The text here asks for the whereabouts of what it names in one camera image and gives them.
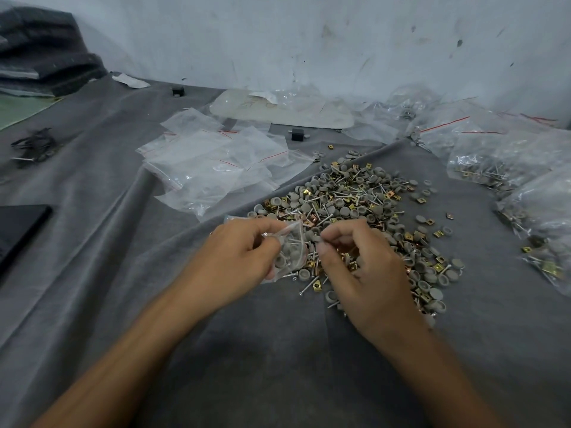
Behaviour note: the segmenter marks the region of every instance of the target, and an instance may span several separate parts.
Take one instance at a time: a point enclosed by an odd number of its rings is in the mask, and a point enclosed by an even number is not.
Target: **table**
[[[162,133],[161,121],[219,93],[186,87],[185,97],[174,98],[168,84],[132,90],[106,77],[0,135],[0,162],[9,143],[32,129],[52,127],[67,143],[0,185],[1,204],[55,209],[2,279],[0,427],[25,426],[45,410],[221,223],[222,216],[200,224],[155,200],[161,184],[134,151]],[[448,179],[434,156],[408,142],[379,149],[309,131],[309,140],[291,147],[327,152],[325,163],[348,149],[370,152],[359,161],[433,182],[440,192],[426,204],[403,198],[402,220],[412,225],[422,214],[450,226],[453,236],[433,244],[466,264],[460,282],[444,291],[448,312],[436,332],[515,426],[567,426],[569,300],[518,258],[522,243],[491,212],[490,192]],[[253,204],[233,213],[245,215]],[[325,309],[323,293],[300,297],[300,286],[287,279],[261,285],[197,326],[153,384],[134,426],[427,426],[388,362],[338,311]]]

